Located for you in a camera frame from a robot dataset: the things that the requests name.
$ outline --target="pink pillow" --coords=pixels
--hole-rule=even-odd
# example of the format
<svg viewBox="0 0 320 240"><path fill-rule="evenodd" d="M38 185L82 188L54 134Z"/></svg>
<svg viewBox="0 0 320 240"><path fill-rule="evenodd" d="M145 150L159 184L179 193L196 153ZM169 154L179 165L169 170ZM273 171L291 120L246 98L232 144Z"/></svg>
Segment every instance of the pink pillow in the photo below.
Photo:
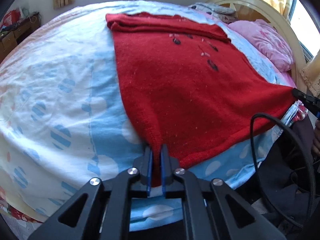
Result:
<svg viewBox="0 0 320 240"><path fill-rule="evenodd" d="M246 38L280 72L291 69L291 65L294 63L292 50L276 30L264 20L236 21L230 23L228 27Z"/></svg>

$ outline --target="person's hand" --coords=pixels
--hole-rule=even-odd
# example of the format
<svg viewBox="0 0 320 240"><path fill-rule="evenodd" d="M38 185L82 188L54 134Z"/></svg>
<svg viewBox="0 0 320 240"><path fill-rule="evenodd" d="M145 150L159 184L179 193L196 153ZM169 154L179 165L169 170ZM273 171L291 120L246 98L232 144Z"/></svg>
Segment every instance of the person's hand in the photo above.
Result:
<svg viewBox="0 0 320 240"><path fill-rule="evenodd" d="M314 155L320 157L320 120L316 120L311 151Z"/></svg>

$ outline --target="black cable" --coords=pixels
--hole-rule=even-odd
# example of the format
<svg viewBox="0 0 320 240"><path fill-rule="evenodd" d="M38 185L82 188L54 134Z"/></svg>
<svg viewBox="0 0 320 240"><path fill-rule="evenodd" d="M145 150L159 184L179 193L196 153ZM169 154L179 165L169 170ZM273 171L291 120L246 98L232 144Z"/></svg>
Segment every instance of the black cable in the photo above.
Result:
<svg viewBox="0 0 320 240"><path fill-rule="evenodd" d="M309 161L308 158L308 154L307 152L303 149L301 142L299 140L299 138L296 136L296 134L285 124L283 124L279 119L269 115L269 114L265 114L265 113L257 113L255 114L250 121L250 143L251 143L251 151L252 151L252 158L253 158L253 164L254 164L254 168L255 168L255 173L256 173L256 177L257 177L257 181L260 187L260 191L262 194L262 197L270 203L270 205L277 211L277 213L279 213L279 215L281 215L285 220L287 220L288 222L292 223L293 225L297 226L298 228L303 228L303 225L294 221L293 219L291 219L290 217L288 217L286 214L284 214L279 208L277 208L269 199L268 195L264 192L263 188L262 188L262 184L261 184L261 180L259 177L259 172L258 172L258 165L257 165L257 157L255 154L255 149L254 149L254 141L253 141L253 124L254 124L254 120L256 118L265 118L268 119L270 121L272 121L273 123L275 123L276 125L278 125L281 129L283 129L283 131L285 131L289 137L291 138L291 140L295 143L296 147L298 148L298 150L300 150L300 152L302 153L305 163L306 163L306 169L309 175L309 183L310 183L310 195L309 195L309 200L308 200L308 209L307 209L307 218L305 223L310 219L311 214L312 214L312 210L313 210L313 204L315 201L315 195L316 195L316 179L315 179L315 175L314 175L314 169L312 164Z"/></svg>
<svg viewBox="0 0 320 240"><path fill-rule="evenodd" d="M314 162L312 166L316 165L316 164L319 163L319 162L320 162L320 159L317 160L316 162ZM296 173L297 171L304 170L305 168L306 168L306 167L297 168L297 169L295 169L293 172L290 173L289 178L290 178L290 180L291 180L292 183L294 183L294 184L297 185L297 183L296 183L295 181L293 181L292 175L293 175L294 173ZM298 186L298 190L300 190L301 192L303 192L303 193L310 193L310 191L305 190L304 188L300 187L299 185L297 185L297 186Z"/></svg>

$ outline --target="cream headboard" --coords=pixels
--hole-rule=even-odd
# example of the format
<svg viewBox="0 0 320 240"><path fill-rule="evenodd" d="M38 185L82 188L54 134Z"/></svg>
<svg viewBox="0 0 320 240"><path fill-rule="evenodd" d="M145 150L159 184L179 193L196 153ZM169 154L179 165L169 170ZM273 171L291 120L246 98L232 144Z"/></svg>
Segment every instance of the cream headboard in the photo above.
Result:
<svg viewBox="0 0 320 240"><path fill-rule="evenodd" d="M254 21L256 19L263 19L269 22L292 49L295 60L295 67L291 69L292 79L299 90L304 93L307 92L307 86L300 74L300 71L306 65L301 45L290 24L277 10L263 0L208 0L207 2L230 6L237 11L239 20Z"/></svg>

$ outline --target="white bed sheet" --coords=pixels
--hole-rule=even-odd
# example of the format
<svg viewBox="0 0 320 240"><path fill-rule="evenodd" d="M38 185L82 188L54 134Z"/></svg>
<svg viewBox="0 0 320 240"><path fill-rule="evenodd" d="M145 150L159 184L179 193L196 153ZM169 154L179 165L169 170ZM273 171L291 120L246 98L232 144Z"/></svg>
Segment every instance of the white bed sheet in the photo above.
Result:
<svg viewBox="0 0 320 240"><path fill-rule="evenodd" d="M44 221L92 177L115 177L142 154L142 144L125 114L106 13L179 14L218 24L268 82L286 85L268 59L244 38L187 7L146 1L118 1L75 8L37 30L0 67L0 179L2 194L18 210ZM282 121L296 114L296 102ZM281 130L255 137L263 161ZM234 145L190 169L198 177L220 177L232 188L254 173L249 142ZM182 218L180 200L166 200L154 188L132 203L130 230Z"/></svg>

